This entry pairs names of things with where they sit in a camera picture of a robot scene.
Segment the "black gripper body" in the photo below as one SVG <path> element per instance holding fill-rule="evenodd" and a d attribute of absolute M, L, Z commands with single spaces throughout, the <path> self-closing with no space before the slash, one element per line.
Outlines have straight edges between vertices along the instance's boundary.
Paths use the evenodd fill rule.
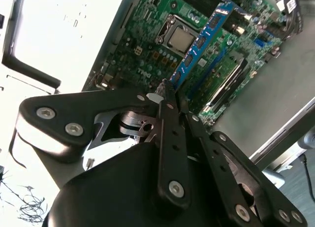
<path fill-rule="evenodd" d="M 187 159 L 188 209 L 173 210 L 157 195 L 158 149 L 136 145 L 66 183 L 46 227 L 228 227 L 200 163 Z"/>

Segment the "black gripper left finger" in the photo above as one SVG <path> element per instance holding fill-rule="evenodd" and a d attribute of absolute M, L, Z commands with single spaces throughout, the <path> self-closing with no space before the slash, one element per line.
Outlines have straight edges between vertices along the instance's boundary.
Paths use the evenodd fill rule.
<path fill-rule="evenodd" d="M 173 84 L 158 86 L 155 102 L 135 88 L 31 97 L 19 106 L 16 130 L 31 146 L 63 163 L 80 160 L 103 136 L 139 136 L 158 149 L 157 194 L 168 204 L 189 203 L 185 132 Z"/>

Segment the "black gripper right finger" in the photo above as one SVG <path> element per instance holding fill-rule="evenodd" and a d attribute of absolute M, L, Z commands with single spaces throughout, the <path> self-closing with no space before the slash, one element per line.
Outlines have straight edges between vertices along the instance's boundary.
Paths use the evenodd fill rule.
<path fill-rule="evenodd" d="M 211 195 L 222 227 L 306 227 L 295 205 L 222 132 L 208 134 L 201 120 L 178 99 L 189 149 L 198 154 L 214 188 Z"/>

